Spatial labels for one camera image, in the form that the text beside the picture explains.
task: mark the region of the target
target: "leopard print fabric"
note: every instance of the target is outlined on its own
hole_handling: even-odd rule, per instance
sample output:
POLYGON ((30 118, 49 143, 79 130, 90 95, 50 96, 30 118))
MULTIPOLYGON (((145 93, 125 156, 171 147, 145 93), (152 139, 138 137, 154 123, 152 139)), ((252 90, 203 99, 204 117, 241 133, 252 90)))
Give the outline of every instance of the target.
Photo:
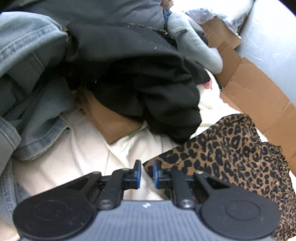
POLYGON ((281 210, 276 240, 296 236, 296 197, 288 164, 280 146, 260 140, 247 114, 223 117, 185 144, 147 161, 143 165, 151 177, 154 160, 186 175, 204 171, 269 198, 281 210))

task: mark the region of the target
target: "black circular mount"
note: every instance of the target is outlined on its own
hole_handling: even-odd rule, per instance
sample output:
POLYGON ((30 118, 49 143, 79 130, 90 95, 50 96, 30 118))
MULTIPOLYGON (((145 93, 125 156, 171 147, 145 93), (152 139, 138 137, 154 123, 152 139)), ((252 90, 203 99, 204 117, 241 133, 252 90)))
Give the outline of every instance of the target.
POLYGON ((82 196, 33 199, 20 203, 13 220, 18 232, 32 240, 66 239, 85 228, 93 217, 82 196))
POLYGON ((210 196, 201 208, 204 222, 217 234, 234 240, 259 240, 278 227, 275 203, 256 194, 210 196))

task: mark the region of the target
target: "light blue denim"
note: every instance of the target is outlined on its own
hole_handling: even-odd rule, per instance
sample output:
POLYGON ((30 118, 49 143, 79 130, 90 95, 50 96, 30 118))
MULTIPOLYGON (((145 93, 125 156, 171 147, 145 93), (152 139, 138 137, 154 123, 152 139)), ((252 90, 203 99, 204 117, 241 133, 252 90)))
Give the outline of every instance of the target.
POLYGON ((0 14, 0 219, 10 224, 28 196, 14 179, 12 156, 35 159, 69 130, 58 116, 75 109, 74 98, 51 70, 64 56, 67 37, 50 17, 0 14))

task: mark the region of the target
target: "white fabric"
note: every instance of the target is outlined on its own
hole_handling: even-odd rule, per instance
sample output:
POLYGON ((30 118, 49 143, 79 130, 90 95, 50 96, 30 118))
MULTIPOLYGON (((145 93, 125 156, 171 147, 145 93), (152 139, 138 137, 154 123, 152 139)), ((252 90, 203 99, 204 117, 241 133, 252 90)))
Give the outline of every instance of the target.
MULTIPOLYGON (((198 86, 201 94, 199 104, 202 124, 192 137, 200 134, 226 115, 239 113, 220 99, 220 90, 215 78, 211 89, 198 86)), ((74 111, 61 116, 71 126, 69 134, 33 161, 14 160, 14 173, 17 180, 32 195, 64 184, 93 171, 110 175, 119 168, 131 168, 134 161, 143 162, 166 152, 176 143, 165 135, 152 134, 147 128, 132 137, 124 137, 108 145, 101 134, 87 119, 85 114, 74 111)), ((259 133, 262 140, 266 138, 259 133)), ((125 199, 160 200, 161 194, 154 188, 150 177, 142 170, 139 190, 125 192, 125 199)), ((0 240, 15 241, 19 237, 13 227, 0 222, 0 240)))
POLYGON ((203 24, 217 16, 232 29, 236 29, 248 14, 254 0, 174 0, 172 12, 186 12, 197 23, 203 24))

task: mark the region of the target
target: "screw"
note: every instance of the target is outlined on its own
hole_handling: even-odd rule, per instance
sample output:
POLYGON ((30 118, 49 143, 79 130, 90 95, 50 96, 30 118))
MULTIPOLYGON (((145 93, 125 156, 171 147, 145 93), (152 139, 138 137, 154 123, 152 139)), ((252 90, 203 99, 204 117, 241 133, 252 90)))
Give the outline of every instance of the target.
POLYGON ((183 208, 191 208, 194 206, 194 202, 189 199, 183 199, 180 204, 183 208))
POLYGON ((110 207, 112 207, 112 205, 113 205, 113 202, 109 199, 105 199, 100 202, 101 208, 104 208, 104 209, 109 209, 110 207))

